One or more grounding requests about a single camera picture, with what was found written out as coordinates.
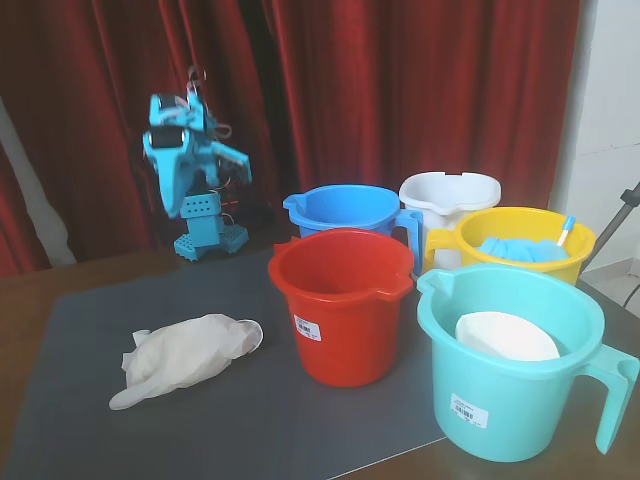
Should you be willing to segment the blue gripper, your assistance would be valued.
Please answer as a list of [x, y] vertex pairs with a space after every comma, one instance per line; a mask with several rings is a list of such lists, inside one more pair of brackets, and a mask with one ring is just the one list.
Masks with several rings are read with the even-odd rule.
[[180, 211], [201, 166], [201, 131], [180, 125], [151, 126], [142, 135], [143, 153], [158, 169], [162, 203], [169, 218]]

